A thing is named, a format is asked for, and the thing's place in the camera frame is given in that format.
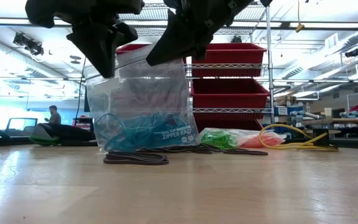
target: shelving unit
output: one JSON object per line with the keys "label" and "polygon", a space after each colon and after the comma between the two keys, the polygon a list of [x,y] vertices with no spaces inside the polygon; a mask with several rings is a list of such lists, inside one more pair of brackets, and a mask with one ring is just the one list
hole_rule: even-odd
{"label": "shelving unit", "polygon": [[[255,1],[245,8],[240,14],[234,18],[234,22],[230,27],[223,27],[215,33],[215,35],[249,35],[256,30],[256,27],[265,17],[267,21],[267,52],[268,63],[193,63],[186,64],[186,77],[191,79],[201,78],[192,77],[193,70],[260,70],[264,75],[268,71],[268,80],[270,83],[270,104],[273,103],[273,76],[272,76],[272,57],[271,57],[271,30],[270,30],[270,8],[264,7],[261,2]],[[123,14],[121,19],[134,27],[139,36],[155,36],[162,35],[167,28],[168,7],[164,4],[146,4],[139,15]],[[258,114],[270,115],[274,121],[274,107],[270,108],[194,108],[194,113],[238,113],[238,114]]]}
{"label": "shelving unit", "polygon": [[[152,22],[157,24],[161,21],[167,21],[168,19],[168,6],[164,3],[147,3],[143,7],[142,12],[139,15],[133,14],[121,14],[120,19],[131,24],[130,21],[136,22]],[[265,8],[259,1],[254,1],[251,5],[240,12],[235,18],[233,26],[223,27],[218,30],[216,35],[252,35],[256,30],[259,22],[265,16]],[[139,36],[156,36],[162,35],[167,27],[166,24],[155,26],[143,26],[131,24],[137,31]]]}

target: white wall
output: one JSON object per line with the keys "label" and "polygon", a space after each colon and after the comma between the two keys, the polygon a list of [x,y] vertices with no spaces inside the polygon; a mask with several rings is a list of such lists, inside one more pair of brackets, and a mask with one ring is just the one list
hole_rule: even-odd
{"label": "white wall", "polygon": [[[324,108],[332,108],[333,110],[345,108],[347,111],[347,95],[353,94],[353,90],[341,90],[339,91],[339,98],[334,99],[333,93],[336,91],[329,92],[329,95],[323,96],[320,101],[315,101],[311,104],[311,112],[317,113],[324,111]],[[358,96],[349,98],[349,104],[352,108],[358,104]]]}

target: yellow extension cord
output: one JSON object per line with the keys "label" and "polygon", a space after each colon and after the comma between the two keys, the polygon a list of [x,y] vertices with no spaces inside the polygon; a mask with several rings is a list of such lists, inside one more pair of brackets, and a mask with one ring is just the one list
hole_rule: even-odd
{"label": "yellow extension cord", "polygon": [[[262,135],[263,133],[269,129],[269,128],[273,128],[273,127],[283,127],[283,128],[289,128],[292,129],[294,131],[298,131],[299,133],[303,134],[304,136],[310,138],[311,140],[304,142],[304,143],[290,143],[290,144],[281,144],[278,146],[269,146],[266,143],[263,142],[262,140]],[[289,126],[289,125],[285,125],[285,124],[271,124],[269,126],[264,127],[264,129],[262,129],[259,133],[259,142],[265,146],[266,148],[269,149],[280,149],[280,150],[287,150],[287,149],[297,149],[297,150],[315,150],[315,151],[327,151],[327,152],[338,152],[339,149],[335,148],[335,147],[319,147],[319,146],[314,146],[313,143],[320,140],[321,138],[325,137],[327,135],[327,133],[324,133],[314,139],[312,139],[311,136],[309,136],[308,134],[306,134],[305,132],[303,132],[302,130],[298,129],[298,128],[294,128],[293,126]]]}

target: blue cable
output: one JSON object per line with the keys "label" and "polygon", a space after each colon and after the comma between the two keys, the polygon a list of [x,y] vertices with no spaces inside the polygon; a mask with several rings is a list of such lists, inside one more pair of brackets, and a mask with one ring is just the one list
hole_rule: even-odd
{"label": "blue cable", "polygon": [[[109,137],[99,122],[110,116],[118,122],[121,132]],[[135,152],[137,149],[155,149],[168,146],[187,146],[195,143],[196,138],[191,126],[179,116],[171,113],[155,113],[151,116],[138,116],[121,120],[116,115],[102,115],[95,122],[96,132],[105,140],[105,151]]]}

